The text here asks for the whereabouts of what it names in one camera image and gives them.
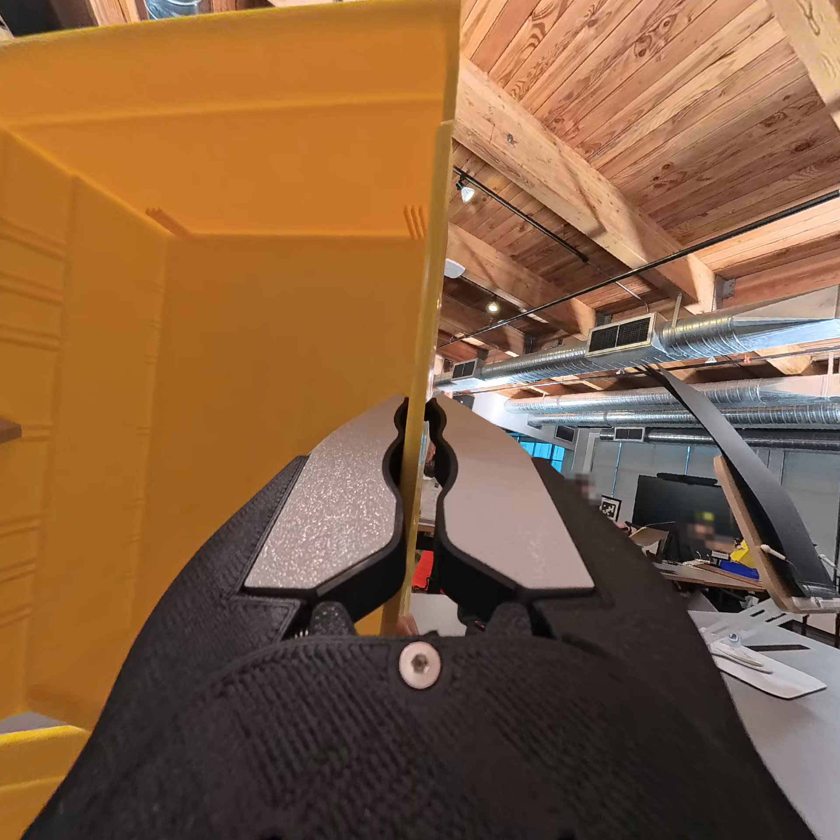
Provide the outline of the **black ceiling rod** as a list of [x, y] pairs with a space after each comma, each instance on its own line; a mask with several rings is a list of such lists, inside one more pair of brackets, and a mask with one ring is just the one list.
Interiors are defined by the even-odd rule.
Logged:
[[501, 320], [501, 321], [497, 321], [497, 322], [492, 322], [491, 324], [487, 325], [486, 327], [482, 327], [482, 328], [480, 328], [476, 331], [468, 332], [468, 333], [464, 333], [462, 335], [455, 336], [450, 341], [448, 341], [446, 343], [443, 343], [443, 344], [439, 344], [437, 346], [436, 350], [441, 351], [444, 347], [448, 347], [450, 344], [457, 343], [457, 342], [465, 342], [468, 339], [473, 339], [473, 338], [475, 338], [475, 337], [477, 337], [477, 336], [479, 336], [483, 333], [489, 332], [491, 330], [501, 329], [503, 327], [507, 327], [508, 325], [514, 323], [517, 320], [524, 319], [524, 318], [529, 318], [531, 316], [536, 315], [538, 312], [542, 312], [542, 311], [547, 310], [547, 309], [558, 307], [559, 305], [561, 305], [561, 304], [563, 304], [567, 301], [572, 301], [573, 299], [578, 298], [581, 295], [584, 295], [584, 294], [587, 294], [587, 293], [590, 293], [590, 292], [594, 292], [594, 291], [598, 291], [598, 290], [600, 290], [604, 287], [610, 286], [612, 284], [618, 284], [618, 283], [623, 282], [624, 280], [627, 280], [631, 277], [639, 277], [639, 276], [644, 275], [646, 272], [649, 272], [649, 271], [652, 271], [652, 270], [659, 270], [659, 269], [661, 269], [662, 266], [665, 266], [669, 263], [675, 262], [675, 261], [680, 260], [680, 259], [686, 259], [688, 256], [693, 256], [694, 254], [700, 252], [701, 250], [716, 247], [716, 246], [718, 246], [718, 245], [720, 245], [724, 242], [728, 242], [729, 240], [731, 240], [733, 238], [738, 238], [738, 237], [741, 237], [743, 235], [749, 235], [753, 231], [759, 230], [763, 227], [766, 227], [766, 226], [771, 225], [771, 224], [775, 224], [777, 222], [784, 221], [784, 220], [786, 220], [786, 219], [788, 219], [792, 216], [795, 216], [797, 214], [809, 212], [809, 211], [813, 210], [814, 208], [817, 208], [817, 207], [819, 207], [819, 206], [821, 206], [825, 203], [829, 203], [831, 201], [837, 200], [838, 198], [839, 198], [839, 190], [838, 189], [826, 192], [826, 193], [824, 193], [822, 195], [819, 195], [819, 196], [816, 196], [814, 198], [810, 198], [807, 201], [804, 201], [802, 203], [798, 203], [798, 204], [795, 204], [793, 206], [790, 206], [783, 211], [779, 211], [777, 213], [772, 213], [771, 215], [762, 217], [759, 220], [755, 220], [755, 221], [751, 222], [750, 224], [745, 224], [743, 226], [736, 227], [733, 230], [730, 230], [725, 234], [720, 234], [718, 236], [711, 237], [711, 238], [708, 238], [706, 240], [703, 240], [703, 241], [701, 241], [699, 243], [696, 243], [692, 246], [683, 248], [683, 249], [681, 249], [681, 250], [679, 250], [679, 251], [677, 251], [677, 252], [675, 252], [671, 255], [668, 255], [667, 257], [662, 257], [660, 259], [656, 259], [656, 260], [654, 260], [652, 262], [649, 262], [649, 263], [647, 263], [643, 266], [640, 266], [638, 268], [630, 269], [630, 270], [628, 270], [628, 271], [626, 271], [626, 272], [624, 272], [620, 275], [609, 277], [609, 278], [607, 278], [607, 279], [605, 279], [605, 280], [603, 280], [599, 283], [594, 284], [593, 286], [587, 287], [585, 289], [573, 292], [573, 293], [565, 295], [565, 296], [561, 296], [561, 297], [552, 299], [550, 301], [546, 301], [543, 304], [541, 304], [541, 305], [539, 305], [535, 308], [520, 311], [517, 315], [515, 315], [511, 318]]

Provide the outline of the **black light track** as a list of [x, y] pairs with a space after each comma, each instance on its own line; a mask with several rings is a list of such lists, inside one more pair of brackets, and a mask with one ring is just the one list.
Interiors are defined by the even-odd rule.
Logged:
[[502, 207], [506, 208], [510, 213], [514, 214], [514, 216], [518, 217], [521, 221], [530, 225], [532, 228], [538, 230], [542, 235], [551, 239], [555, 244], [560, 245], [566, 251], [571, 253], [575, 258], [577, 258], [581, 263], [585, 265], [593, 265], [588, 255], [580, 251], [578, 248], [574, 247], [571, 243], [563, 239], [554, 231], [542, 225], [539, 221], [537, 221], [530, 215], [524, 213], [520, 208], [511, 204], [507, 199], [503, 198], [497, 192], [491, 190], [487, 185], [479, 181], [473, 175], [463, 170], [462, 168], [456, 166], [455, 164], [452, 165], [452, 169], [454, 173], [456, 173], [458, 176], [458, 181], [456, 185], [461, 192], [464, 191], [467, 185], [477, 188], [482, 193], [487, 195], [490, 199], [492, 199]]

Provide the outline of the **large black monitor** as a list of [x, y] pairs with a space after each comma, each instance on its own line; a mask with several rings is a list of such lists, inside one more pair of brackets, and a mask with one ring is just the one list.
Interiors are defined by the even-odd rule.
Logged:
[[640, 476], [632, 524], [667, 533], [660, 556], [675, 560], [677, 536], [703, 540], [729, 556], [741, 533], [724, 490], [714, 479], [658, 474]]

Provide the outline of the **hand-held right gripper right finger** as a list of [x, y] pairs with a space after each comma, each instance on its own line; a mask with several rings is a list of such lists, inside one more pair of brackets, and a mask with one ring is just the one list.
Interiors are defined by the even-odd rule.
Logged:
[[434, 569], [443, 593], [485, 623], [505, 603], [591, 595], [595, 583], [532, 458], [447, 397], [426, 405], [440, 485]]

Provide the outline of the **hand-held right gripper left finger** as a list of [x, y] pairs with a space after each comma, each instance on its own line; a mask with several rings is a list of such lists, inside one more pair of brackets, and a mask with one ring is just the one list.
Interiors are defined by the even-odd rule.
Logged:
[[358, 622], [398, 593], [406, 571], [399, 489], [407, 398], [392, 395], [303, 459], [260, 537], [243, 593], [340, 604]]

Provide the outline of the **wooden board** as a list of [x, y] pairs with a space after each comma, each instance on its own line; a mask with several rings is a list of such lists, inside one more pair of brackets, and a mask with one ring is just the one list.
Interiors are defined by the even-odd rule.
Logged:
[[811, 598], [794, 593], [793, 584], [783, 577], [782, 561], [765, 550], [768, 546], [760, 536], [757, 521], [748, 507], [745, 493], [738, 488], [734, 471], [723, 455], [715, 458], [714, 468], [742, 537], [759, 571], [760, 581], [773, 603], [781, 610], [798, 616], [817, 614], [838, 616], [838, 597]]

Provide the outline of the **slim silver air duct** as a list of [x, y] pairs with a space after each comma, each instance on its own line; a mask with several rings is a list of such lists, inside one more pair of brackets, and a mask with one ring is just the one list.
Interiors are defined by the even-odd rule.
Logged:
[[[837, 374], [698, 385], [734, 426], [838, 423]], [[664, 387], [505, 401], [504, 418], [566, 427], [689, 426], [694, 417]]]

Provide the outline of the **yellow plastic box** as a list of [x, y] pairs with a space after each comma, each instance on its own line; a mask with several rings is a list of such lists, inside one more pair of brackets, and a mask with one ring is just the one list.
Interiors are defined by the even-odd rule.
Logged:
[[456, 2], [2, 46], [2, 715], [84, 728], [165, 587], [425, 383]]
[[72, 726], [1, 736], [1, 838], [18, 839], [34, 821], [88, 741]]

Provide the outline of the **white folding stand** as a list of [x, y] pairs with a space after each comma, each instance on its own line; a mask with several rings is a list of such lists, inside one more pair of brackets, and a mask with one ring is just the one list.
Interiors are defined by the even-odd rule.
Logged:
[[827, 689], [820, 679], [759, 649], [756, 633], [784, 613], [764, 601], [738, 613], [692, 611], [692, 619], [724, 674], [780, 700], [798, 700]]

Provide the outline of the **gridded window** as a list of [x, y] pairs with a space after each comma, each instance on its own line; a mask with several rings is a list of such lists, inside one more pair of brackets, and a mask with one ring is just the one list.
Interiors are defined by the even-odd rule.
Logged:
[[514, 435], [514, 438], [517, 439], [520, 446], [525, 449], [530, 457], [548, 461], [558, 472], [562, 471], [566, 452], [565, 447], [542, 442], [523, 435]]

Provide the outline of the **large silver air duct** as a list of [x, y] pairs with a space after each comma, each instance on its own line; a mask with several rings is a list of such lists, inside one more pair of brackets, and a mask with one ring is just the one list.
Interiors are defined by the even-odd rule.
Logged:
[[792, 307], [719, 311], [677, 322], [658, 313], [594, 328], [587, 340], [528, 353], [493, 364], [470, 360], [439, 376], [441, 391], [467, 391], [485, 385], [538, 382], [554, 376], [582, 375], [627, 366], [764, 350], [788, 343], [838, 338], [838, 315], [794, 313]]

